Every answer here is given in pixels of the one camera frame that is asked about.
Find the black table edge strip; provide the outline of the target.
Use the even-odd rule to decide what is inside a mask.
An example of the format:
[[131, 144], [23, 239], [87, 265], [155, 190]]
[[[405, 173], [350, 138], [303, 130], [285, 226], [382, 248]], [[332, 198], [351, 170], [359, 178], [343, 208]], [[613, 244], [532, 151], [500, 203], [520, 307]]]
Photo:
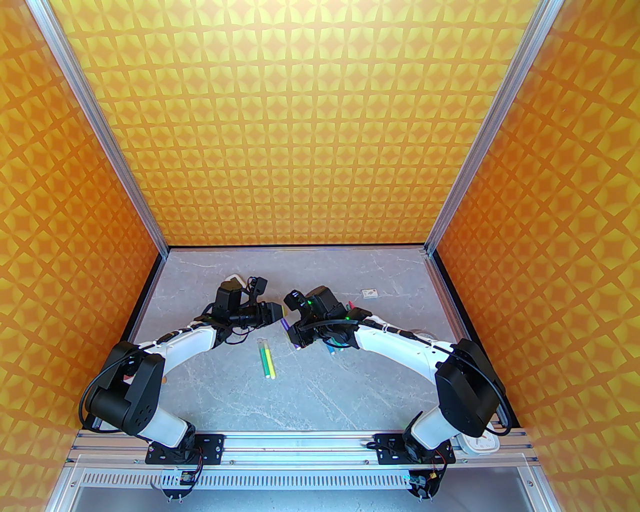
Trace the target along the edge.
[[125, 329], [122, 333], [122, 339], [131, 340], [137, 335], [138, 329], [142, 322], [142, 318], [146, 313], [147, 307], [157, 286], [158, 280], [162, 274], [162, 270], [165, 267], [167, 257], [161, 253], [158, 253], [151, 270], [142, 286], [142, 290], [135, 302], [135, 305], [131, 311], [129, 319], [126, 323]]
[[469, 316], [469, 314], [467, 313], [466, 307], [464, 306], [462, 299], [457, 291], [457, 289], [455, 288], [455, 285], [450, 277], [450, 274], [445, 266], [445, 263], [443, 262], [439, 252], [437, 249], [434, 249], [433, 253], [432, 253], [432, 258], [435, 262], [436, 267], [438, 268], [438, 272], [439, 272], [439, 276], [441, 277], [444, 286], [446, 288], [446, 290], [448, 291], [448, 294], [451, 297], [451, 302], [453, 303], [453, 308], [455, 310], [455, 312], [457, 313], [457, 317], [459, 317], [459, 323], [461, 325], [464, 325], [464, 329], [466, 331], [466, 336], [464, 336], [464, 338], [466, 339], [470, 339], [473, 342], [478, 343], [479, 345], [482, 344], [482, 341], [480, 340], [479, 336], [478, 336], [478, 332], [475, 329], [473, 322]]

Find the perforated metal strip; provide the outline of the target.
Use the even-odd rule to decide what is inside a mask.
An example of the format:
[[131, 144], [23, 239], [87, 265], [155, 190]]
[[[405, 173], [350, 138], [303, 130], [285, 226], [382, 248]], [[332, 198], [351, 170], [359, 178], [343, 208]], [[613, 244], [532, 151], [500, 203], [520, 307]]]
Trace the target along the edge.
[[[71, 479], [76, 489], [177, 489], [182, 471], [85, 468]], [[231, 470], [210, 467], [194, 490], [408, 490], [410, 471], [398, 467], [356, 470]]]

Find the purple marker pen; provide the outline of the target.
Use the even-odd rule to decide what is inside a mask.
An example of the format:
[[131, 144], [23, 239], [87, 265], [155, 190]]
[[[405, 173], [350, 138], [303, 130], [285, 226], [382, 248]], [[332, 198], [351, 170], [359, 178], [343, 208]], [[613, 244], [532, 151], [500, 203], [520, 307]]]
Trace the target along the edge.
[[298, 334], [298, 330], [295, 327], [290, 326], [290, 324], [287, 322], [286, 318], [282, 318], [280, 320], [280, 322], [281, 322], [281, 325], [285, 330], [285, 334], [286, 334], [289, 342], [293, 346], [293, 348], [295, 350], [301, 350], [300, 335]]

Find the aluminium frame post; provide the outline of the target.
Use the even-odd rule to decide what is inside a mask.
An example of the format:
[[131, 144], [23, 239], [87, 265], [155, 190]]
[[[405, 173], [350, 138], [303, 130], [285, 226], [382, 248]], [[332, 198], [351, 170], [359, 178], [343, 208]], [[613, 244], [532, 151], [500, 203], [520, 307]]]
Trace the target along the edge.
[[85, 114], [96, 139], [114, 169], [138, 217], [162, 259], [169, 256], [169, 245], [156, 221], [150, 206], [142, 194], [130, 165], [126, 162], [121, 146], [110, 128], [103, 110], [78, 62], [71, 44], [55, 15], [50, 0], [25, 0], [39, 30], [62, 71], [78, 105]]
[[453, 221], [564, 2], [565, 0], [538, 0], [487, 114], [425, 240], [423, 251], [426, 259], [433, 258], [446, 230]]

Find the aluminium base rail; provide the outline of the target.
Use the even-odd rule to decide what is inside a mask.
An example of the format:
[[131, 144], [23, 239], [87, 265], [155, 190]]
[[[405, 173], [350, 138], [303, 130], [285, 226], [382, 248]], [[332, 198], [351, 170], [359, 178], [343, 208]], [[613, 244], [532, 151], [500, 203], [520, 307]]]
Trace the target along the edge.
[[[245, 431], [202, 434], [225, 436], [224, 452], [218, 467], [237, 469], [347, 469], [365, 466], [422, 469], [438, 465], [380, 465], [374, 451], [365, 445], [374, 432], [358, 431]], [[457, 438], [450, 440], [455, 464], [478, 467], [506, 467], [539, 464], [530, 439], [521, 429], [499, 440], [500, 448], [490, 455], [470, 457], [461, 450]], [[145, 464], [149, 444], [125, 434], [80, 432], [67, 455], [68, 464], [93, 462], [132, 466]]]

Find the small circuit board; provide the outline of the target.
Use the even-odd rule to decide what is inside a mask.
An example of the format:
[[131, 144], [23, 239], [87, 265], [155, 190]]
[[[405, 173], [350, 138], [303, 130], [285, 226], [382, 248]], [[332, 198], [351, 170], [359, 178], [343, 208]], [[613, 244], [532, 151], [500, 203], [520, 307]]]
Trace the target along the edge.
[[164, 489], [163, 494], [167, 498], [167, 502], [178, 501], [182, 503], [192, 491], [194, 491], [201, 478], [202, 470], [185, 470], [182, 471], [179, 478], [178, 487], [174, 489]]
[[418, 498], [419, 501], [426, 499], [432, 501], [441, 487], [445, 473], [444, 469], [409, 471], [409, 493]]

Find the white rounded clock device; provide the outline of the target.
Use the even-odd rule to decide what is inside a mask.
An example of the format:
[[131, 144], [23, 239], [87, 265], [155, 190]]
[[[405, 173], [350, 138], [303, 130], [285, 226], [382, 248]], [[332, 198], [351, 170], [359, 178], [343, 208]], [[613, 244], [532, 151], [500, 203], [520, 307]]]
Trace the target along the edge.
[[483, 432], [476, 438], [463, 433], [456, 437], [460, 449], [469, 457], [484, 457], [498, 452], [500, 448], [499, 437], [491, 432]]

